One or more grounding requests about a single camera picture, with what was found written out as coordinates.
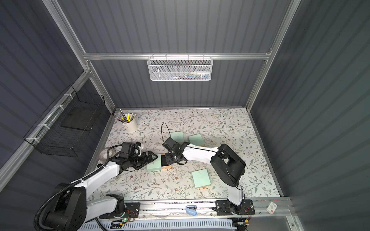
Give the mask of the mint green drawer jewelry box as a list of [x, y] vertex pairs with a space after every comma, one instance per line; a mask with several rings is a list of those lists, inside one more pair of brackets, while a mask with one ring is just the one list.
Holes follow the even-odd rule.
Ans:
[[202, 188], [211, 185], [207, 169], [193, 171], [192, 178], [195, 188]]
[[168, 169], [168, 168], [172, 168], [172, 165], [167, 163], [165, 155], [161, 155], [155, 161], [148, 164], [147, 167], [146, 167], [147, 171], [150, 171], [150, 172], [151, 171], [158, 171], [158, 170], [162, 170], [162, 169]]

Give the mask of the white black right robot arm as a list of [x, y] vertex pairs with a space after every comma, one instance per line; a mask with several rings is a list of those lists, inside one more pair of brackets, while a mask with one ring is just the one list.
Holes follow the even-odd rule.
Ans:
[[178, 143], [169, 137], [162, 146], [167, 150], [165, 158], [168, 164], [185, 165], [189, 161], [198, 161], [213, 167], [220, 180], [228, 186], [227, 199], [215, 202], [213, 210], [217, 215], [238, 215], [249, 218], [255, 215], [253, 202], [245, 199], [241, 185], [246, 163], [228, 145], [222, 144], [220, 147], [209, 148], [189, 142]]

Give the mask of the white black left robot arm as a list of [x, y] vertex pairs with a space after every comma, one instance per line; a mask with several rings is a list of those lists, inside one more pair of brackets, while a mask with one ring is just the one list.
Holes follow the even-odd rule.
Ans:
[[143, 152], [141, 143], [124, 142], [121, 150], [111, 154], [116, 146], [107, 149], [105, 161], [96, 170], [71, 183], [56, 186], [53, 195], [36, 212], [33, 225], [37, 231], [77, 231], [84, 223], [99, 221], [109, 214], [116, 219], [128, 218], [133, 212], [122, 196], [109, 193], [88, 201], [88, 197], [110, 179], [132, 168], [140, 170], [158, 159], [153, 152]]

